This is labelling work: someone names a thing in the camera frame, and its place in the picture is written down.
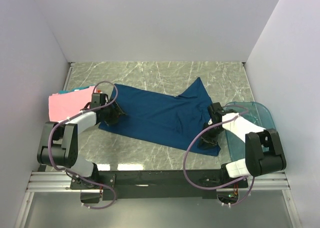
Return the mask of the blue t shirt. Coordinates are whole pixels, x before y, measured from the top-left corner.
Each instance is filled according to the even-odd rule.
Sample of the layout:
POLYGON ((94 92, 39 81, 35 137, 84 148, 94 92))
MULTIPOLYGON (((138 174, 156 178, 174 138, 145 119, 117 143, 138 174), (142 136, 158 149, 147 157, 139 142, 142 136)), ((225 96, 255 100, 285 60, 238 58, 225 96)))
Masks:
POLYGON ((187 150, 210 120, 212 103, 197 78, 183 93, 171 96, 116 84, 112 96, 124 111, 115 125, 102 122, 101 130, 164 146, 187 150))

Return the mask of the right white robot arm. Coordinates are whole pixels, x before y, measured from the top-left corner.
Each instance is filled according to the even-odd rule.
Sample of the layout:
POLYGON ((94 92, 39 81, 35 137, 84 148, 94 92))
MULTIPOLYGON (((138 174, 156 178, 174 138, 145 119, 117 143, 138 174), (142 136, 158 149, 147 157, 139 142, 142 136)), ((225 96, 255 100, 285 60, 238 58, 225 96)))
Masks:
POLYGON ((231 187, 237 178, 257 177, 285 170, 287 161, 279 133, 246 120, 234 109, 224 109, 219 102, 207 108, 210 120, 203 125, 198 147, 213 150, 218 146, 218 136, 223 131, 235 135, 244 144, 244 158, 222 166, 219 181, 231 187))

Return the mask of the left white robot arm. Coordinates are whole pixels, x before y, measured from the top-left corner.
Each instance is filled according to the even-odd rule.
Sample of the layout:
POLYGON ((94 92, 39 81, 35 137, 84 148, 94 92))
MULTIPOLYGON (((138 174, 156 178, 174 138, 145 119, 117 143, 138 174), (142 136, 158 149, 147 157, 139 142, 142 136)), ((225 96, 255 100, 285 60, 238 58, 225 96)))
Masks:
POLYGON ((58 169, 64 169, 72 181, 93 189, 101 182, 98 167, 78 153, 79 134, 99 123, 108 126, 118 124, 120 117, 126 116, 124 110, 113 98, 104 93, 93 93, 91 101, 74 119, 66 121, 46 122, 37 151, 39 164, 52 166, 55 163, 58 169))

